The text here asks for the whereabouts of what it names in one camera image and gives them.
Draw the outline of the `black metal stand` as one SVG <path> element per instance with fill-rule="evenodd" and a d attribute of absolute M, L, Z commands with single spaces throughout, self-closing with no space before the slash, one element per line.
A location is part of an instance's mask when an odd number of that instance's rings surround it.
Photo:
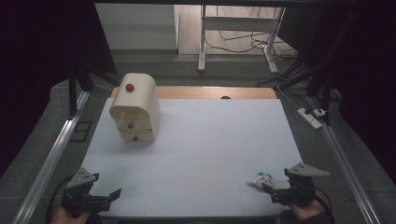
<path fill-rule="evenodd" d="M 91 91 L 93 89 L 93 82 L 90 74 L 98 76 L 113 86 L 120 85 L 120 83 L 107 72 L 89 63 L 75 63 L 72 65 L 68 73 L 70 119 L 73 119 L 78 112 L 77 84 L 79 84 L 84 91 Z"/>
<path fill-rule="evenodd" d="M 283 91 L 310 77 L 305 94 L 322 91 L 322 106 L 329 109 L 336 56 L 357 17 L 358 11 L 350 8 L 287 8 L 280 37 L 298 51 L 298 62 L 308 70 L 277 87 Z"/>

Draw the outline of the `dark curtain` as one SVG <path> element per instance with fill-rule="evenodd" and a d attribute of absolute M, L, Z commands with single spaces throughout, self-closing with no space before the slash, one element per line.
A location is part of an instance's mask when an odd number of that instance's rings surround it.
<path fill-rule="evenodd" d="M 331 87 L 341 94 L 342 118 L 396 184 L 396 0 L 355 0 L 354 7 L 347 7 L 347 0 L 330 1 L 329 8 L 287 8 L 278 36 L 314 68 L 348 14 L 357 14 L 307 92 L 317 93 L 330 77 Z"/>
<path fill-rule="evenodd" d="M 74 73 L 115 74 L 95 0 L 0 0 L 0 177 Z"/>

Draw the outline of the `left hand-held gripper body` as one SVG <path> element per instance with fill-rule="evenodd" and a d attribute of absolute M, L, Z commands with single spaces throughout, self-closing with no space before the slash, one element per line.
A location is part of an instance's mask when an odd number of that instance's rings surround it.
<path fill-rule="evenodd" d="M 105 205 L 104 197 L 92 196 L 90 190 L 98 180 L 99 174 L 91 174 L 85 168 L 80 168 L 66 184 L 62 197 L 62 205 L 72 216 L 81 213 L 99 213 Z"/>

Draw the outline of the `person's left hand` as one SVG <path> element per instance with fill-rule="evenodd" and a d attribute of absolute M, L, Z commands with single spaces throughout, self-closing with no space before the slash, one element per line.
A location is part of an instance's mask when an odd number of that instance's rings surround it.
<path fill-rule="evenodd" d="M 90 213 L 83 213 L 79 217 L 73 217 L 64 208 L 58 206 L 53 210 L 49 224 L 86 224 L 90 215 Z"/>

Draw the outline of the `white cabinet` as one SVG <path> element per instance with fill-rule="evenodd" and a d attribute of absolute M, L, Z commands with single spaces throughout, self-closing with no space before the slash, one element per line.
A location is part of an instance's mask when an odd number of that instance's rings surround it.
<path fill-rule="evenodd" d="M 175 5 L 96 3 L 111 49 L 177 49 Z"/>

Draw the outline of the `white power strip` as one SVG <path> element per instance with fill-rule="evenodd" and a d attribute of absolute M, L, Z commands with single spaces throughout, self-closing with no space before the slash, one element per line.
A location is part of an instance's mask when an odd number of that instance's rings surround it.
<path fill-rule="evenodd" d="M 322 127 L 321 123 L 312 116 L 305 108 L 299 108 L 297 113 L 314 129 L 317 130 Z"/>

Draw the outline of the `aluminium rail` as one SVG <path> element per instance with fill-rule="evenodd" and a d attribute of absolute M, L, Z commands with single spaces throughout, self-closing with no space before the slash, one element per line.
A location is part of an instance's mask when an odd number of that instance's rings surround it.
<path fill-rule="evenodd" d="M 361 210 L 365 222 L 367 224 L 382 224 L 364 187 L 356 176 L 344 149 L 333 132 L 332 127 L 324 124 L 322 126 L 322 131 L 327 138 L 332 154 L 334 155 L 344 179 L 352 192 L 359 209 Z"/>
<path fill-rule="evenodd" d="M 45 188 L 50 182 L 50 178 L 64 153 L 64 149 L 74 131 L 83 108 L 89 99 L 90 94 L 83 91 L 77 100 L 77 112 L 72 119 L 68 119 L 62 127 L 56 141 L 54 142 L 48 157 L 45 159 L 40 171 L 38 172 L 32 187 L 26 194 L 19 211 L 11 224 L 28 224 L 34 214 L 36 207 L 43 196 Z"/>

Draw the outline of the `white table mat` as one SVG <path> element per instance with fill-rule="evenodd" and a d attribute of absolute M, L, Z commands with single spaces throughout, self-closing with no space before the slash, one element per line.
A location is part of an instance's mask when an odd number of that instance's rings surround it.
<path fill-rule="evenodd" d="M 248 181 L 283 189 L 301 160 L 279 100 L 163 100 L 152 142 L 123 140 L 103 111 L 82 165 L 92 194 L 121 191 L 111 217 L 256 217 L 284 208 Z"/>

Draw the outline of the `cream drawer cabinet red knobs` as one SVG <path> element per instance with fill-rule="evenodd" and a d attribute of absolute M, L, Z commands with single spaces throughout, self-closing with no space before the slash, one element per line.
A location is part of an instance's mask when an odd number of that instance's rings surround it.
<path fill-rule="evenodd" d="M 160 120 L 156 81 L 148 74 L 126 74 L 109 113 L 121 133 L 152 133 L 155 138 Z"/>

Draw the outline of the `small blue white plush toy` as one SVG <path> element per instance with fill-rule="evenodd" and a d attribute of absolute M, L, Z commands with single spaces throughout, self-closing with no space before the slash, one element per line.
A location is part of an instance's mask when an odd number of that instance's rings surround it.
<path fill-rule="evenodd" d="M 275 186 L 273 177 L 263 172 L 257 173 L 252 180 L 247 182 L 247 185 L 250 187 L 262 189 L 262 183 L 267 184 L 272 188 L 274 188 Z"/>

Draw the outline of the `person's right hand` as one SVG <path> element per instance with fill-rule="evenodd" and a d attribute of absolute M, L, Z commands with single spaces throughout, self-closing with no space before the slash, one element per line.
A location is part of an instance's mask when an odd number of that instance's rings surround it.
<path fill-rule="evenodd" d="M 298 204 L 289 204 L 289 208 L 297 220 L 302 223 L 313 222 L 325 214 L 325 209 L 317 200 L 313 200 L 305 207 L 301 207 Z"/>

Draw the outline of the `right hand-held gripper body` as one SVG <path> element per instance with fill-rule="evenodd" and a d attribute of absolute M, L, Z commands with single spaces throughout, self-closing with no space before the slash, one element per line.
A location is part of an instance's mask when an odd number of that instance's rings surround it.
<path fill-rule="evenodd" d="M 284 170 L 290 187 L 279 194 L 280 203 L 308 206 L 315 198 L 314 176 L 329 176 L 330 173 L 304 163 L 297 163 Z"/>

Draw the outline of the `white desk frame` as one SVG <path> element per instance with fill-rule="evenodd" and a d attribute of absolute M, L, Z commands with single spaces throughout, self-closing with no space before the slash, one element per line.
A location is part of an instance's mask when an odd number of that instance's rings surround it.
<path fill-rule="evenodd" d="M 239 31 L 239 32 L 268 32 L 269 39 L 262 47 L 269 70 L 277 74 L 278 69 L 271 50 L 284 14 L 284 8 L 276 11 L 273 19 L 266 18 L 234 18 L 234 17 L 207 17 L 206 5 L 201 5 L 201 39 L 198 58 L 198 71 L 205 71 L 205 32 L 206 31 Z"/>

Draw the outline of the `clear drawer with red knob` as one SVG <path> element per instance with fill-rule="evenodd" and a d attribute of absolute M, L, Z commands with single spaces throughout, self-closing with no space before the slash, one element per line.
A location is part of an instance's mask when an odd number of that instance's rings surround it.
<path fill-rule="evenodd" d="M 152 142 L 155 136 L 152 133 L 121 133 L 120 136 L 127 141 Z"/>

